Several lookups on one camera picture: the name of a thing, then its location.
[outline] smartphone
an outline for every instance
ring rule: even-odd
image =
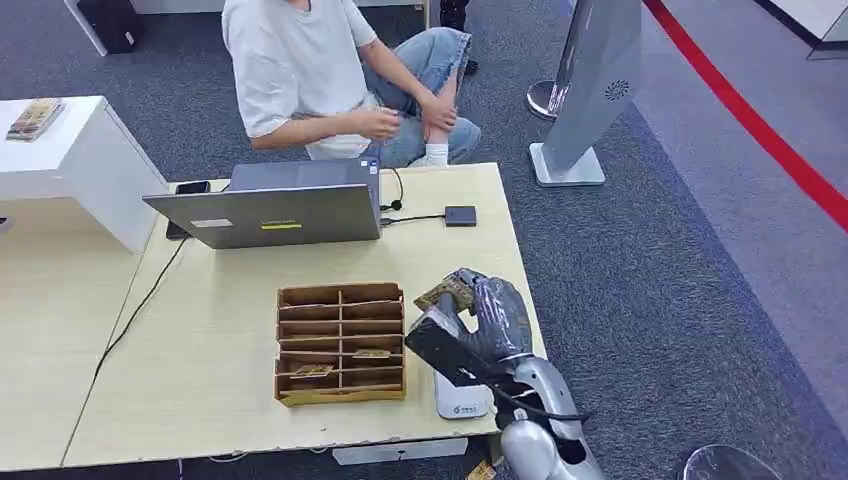
[[[192,193],[207,193],[209,192],[209,182],[192,182],[183,183],[177,186],[177,195],[190,195]],[[168,240],[182,240],[190,237],[191,234],[182,229],[174,222],[168,222],[168,229],[165,230],[165,238]]]

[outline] yellow label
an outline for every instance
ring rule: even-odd
[[[496,475],[497,472],[489,465],[489,462],[483,460],[474,470],[471,470],[471,473],[465,477],[465,480],[492,480]]]
[[[283,225],[260,225],[259,228],[262,230],[288,230],[290,228],[303,228],[303,225],[299,223],[286,223]]]
[[[333,371],[332,365],[303,365],[294,372],[291,378],[321,378],[329,375],[331,371]]]
[[[360,348],[353,354],[353,358],[389,358],[392,352],[379,348]]]

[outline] red floor stripe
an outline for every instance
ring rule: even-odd
[[[786,143],[718,71],[662,0],[643,0],[680,53],[748,133],[786,170],[810,198],[848,232],[848,200]]]

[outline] earphones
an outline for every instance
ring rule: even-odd
[[[400,198],[397,200],[392,200],[392,202],[388,205],[380,205],[381,212],[387,212],[389,210],[398,211],[403,208],[403,180],[400,178],[400,173],[398,173],[397,169],[394,167],[389,167],[389,169],[394,172],[395,177],[398,179],[398,186],[400,187]]]

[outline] blue jeans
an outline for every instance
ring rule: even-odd
[[[457,91],[462,85],[468,63],[471,35],[451,28],[431,28],[403,42],[395,54],[406,68],[433,93],[438,93],[454,72]],[[389,140],[372,141],[364,155],[378,157],[383,167],[406,167],[424,156],[424,137],[418,104],[408,93],[389,83],[367,65],[365,83],[380,102],[400,112],[397,135]],[[465,118],[457,118],[448,137],[448,163],[463,163],[480,141],[480,128]]]

